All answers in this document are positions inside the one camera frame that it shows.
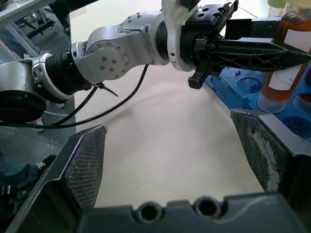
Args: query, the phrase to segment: white label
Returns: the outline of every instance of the white label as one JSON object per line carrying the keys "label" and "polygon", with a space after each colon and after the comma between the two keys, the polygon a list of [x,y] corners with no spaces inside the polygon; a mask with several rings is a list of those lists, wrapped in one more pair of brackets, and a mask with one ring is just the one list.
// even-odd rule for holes
{"label": "white label", "polygon": [[[284,43],[297,49],[309,52],[311,48],[311,32],[299,32],[288,30]],[[286,70],[275,71],[269,83],[269,87],[275,90],[290,90],[301,65]]]}

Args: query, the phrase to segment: glass jar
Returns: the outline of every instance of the glass jar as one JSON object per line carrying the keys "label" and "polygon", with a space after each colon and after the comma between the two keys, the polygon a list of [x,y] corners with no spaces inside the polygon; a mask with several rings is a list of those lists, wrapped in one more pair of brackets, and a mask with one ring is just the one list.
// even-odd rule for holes
{"label": "glass jar", "polygon": [[[311,0],[288,0],[274,43],[285,43],[311,54]],[[268,72],[258,106],[270,113],[284,110],[308,64]]]}

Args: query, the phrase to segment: white table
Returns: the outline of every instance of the white table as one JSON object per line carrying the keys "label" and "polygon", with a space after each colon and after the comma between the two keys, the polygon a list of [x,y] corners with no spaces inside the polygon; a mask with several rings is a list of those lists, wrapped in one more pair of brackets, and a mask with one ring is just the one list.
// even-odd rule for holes
{"label": "white table", "polygon": [[[16,22],[20,18],[29,15],[31,12],[42,8],[55,0],[27,0],[20,4],[16,3],[6,3],[5,8],[0,11],[0,28],[5,27],[7,30],[15,37],[15,39],[27,50],[27,52],[32,56],[36,57],[38,54],[26,43],[26,41],[16,32],[16,30],[10,25],[10,23]],[[16,60],[17,58],[10,55],[1,48],[2,54],[10,60]]]}
{"label": "white table", "polygon": [[[119,24],[136,12],[160,8],[161,0],[100,0],[70,14],[72,42],[85,41],[96,28]],[[234,17],[252,16],[240,9]],[[97,115],[128,96],[142,69],[136,67],[121,79],[105,82],[119,97],[98,91],[76,120]],[[78,127],[103,123],[108,127],[97,207],[138,207],[149,200],[165,205],[203,195],[222,200],[225,195],[262,192],[228,108],[207,85],[190,89],[187,79],[192,73],[171,65],[149,66],[140,90],[127,104]],[[87,94],[76,93],[76,106]]]}

